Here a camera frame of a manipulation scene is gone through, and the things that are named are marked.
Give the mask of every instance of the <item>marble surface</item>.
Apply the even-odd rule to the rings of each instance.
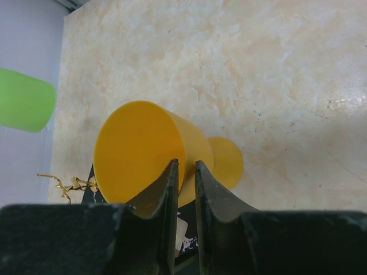
[[[52,174],[149,100],[241,149],[259,209],[367,211],[367,1],[92,0],[65,18]],[[65,202],[50,188],[50,202]],[[80,195],[72,195],[75,202]]]

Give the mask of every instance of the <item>yellow plastic cup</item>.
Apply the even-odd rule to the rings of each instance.
[[[148,101],[130,102],[111,114],[97,138],[93,166],[105,200],[118,203],[144,190],[172,159],[179,161],[178,207],[195,199],[196,161],[203,160],[227,188],[238,182],[243,170],[242,155],[232,142],[208,140],[194,124]]]

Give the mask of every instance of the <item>green cup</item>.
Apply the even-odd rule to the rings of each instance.
[[[40,132],[50,120],[55,102],[52,84],[0,68],[0,125]]]

